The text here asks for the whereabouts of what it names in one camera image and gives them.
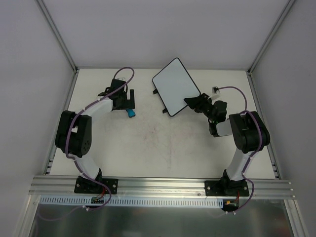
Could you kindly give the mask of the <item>blue bone-shaped eraser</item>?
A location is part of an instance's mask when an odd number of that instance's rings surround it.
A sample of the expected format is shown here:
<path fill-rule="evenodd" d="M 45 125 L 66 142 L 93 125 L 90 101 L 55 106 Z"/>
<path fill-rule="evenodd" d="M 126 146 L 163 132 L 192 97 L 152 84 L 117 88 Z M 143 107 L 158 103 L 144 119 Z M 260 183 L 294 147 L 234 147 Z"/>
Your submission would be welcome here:
<path fill-rule="evenodd" d="M 132 117 L 135 117 L 136 116 L 136 113 L 132 110 L 132 109 L 128 109 L 126 110 L 127 113 L 128 113 L 128 117 L 129 118 L 132 118 Z"/>

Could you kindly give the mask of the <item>small black-framed whiteboard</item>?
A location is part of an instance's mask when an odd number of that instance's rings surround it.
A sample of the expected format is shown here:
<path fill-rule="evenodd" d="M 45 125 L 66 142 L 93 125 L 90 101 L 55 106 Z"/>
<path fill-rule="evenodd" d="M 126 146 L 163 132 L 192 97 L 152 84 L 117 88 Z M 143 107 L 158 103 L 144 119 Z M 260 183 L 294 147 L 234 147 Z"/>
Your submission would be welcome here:
<path fill-rule="evenodd" d="M 164 113 L 173 117 L 188 105 L 185 98 L 198 97 L 200 90 L 179 58 L 174 58 L 153 78 L 153 93 L 158 94 Z"/>

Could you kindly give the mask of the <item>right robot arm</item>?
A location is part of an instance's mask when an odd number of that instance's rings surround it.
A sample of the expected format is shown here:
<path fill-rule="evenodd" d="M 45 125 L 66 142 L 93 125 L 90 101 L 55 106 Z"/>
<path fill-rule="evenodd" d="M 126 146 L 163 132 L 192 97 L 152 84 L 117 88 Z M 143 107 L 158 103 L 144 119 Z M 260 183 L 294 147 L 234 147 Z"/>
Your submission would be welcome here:
<path fill-rule="evenodd" d="M 253 157 L 270 143 L 270 134 L 256 111 L 227 114 L 227 103 L 215 101 L 205 93 L 185 98 L 185 103 L 196 113 L 208 118 L 213 137 L 232 136 L 236 146 L 233 159 L 218 181 L 205 181 L 206 196 L 249 196 L 245 177 Z"/>

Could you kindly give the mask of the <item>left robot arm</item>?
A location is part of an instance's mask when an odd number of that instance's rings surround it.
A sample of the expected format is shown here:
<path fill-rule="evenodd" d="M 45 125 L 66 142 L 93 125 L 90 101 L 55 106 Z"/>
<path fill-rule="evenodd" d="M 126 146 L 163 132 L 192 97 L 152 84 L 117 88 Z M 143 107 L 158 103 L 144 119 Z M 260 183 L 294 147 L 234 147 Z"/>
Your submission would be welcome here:
<path fill-rule="evenodd" d="M 116 184 L 103 178 L 101 168 L 90 157 L 92 125 L 106 113 L 127 111 L 136 116 L 135 95 L 126 82 L 112 79 L 111 85 L 98 94 L 97 100 L 79 112 L 62 112 L 55 138 L 55 146 L 71 159 L 79 176 L 74 192 L 77 194 L 114 194 Z"/>

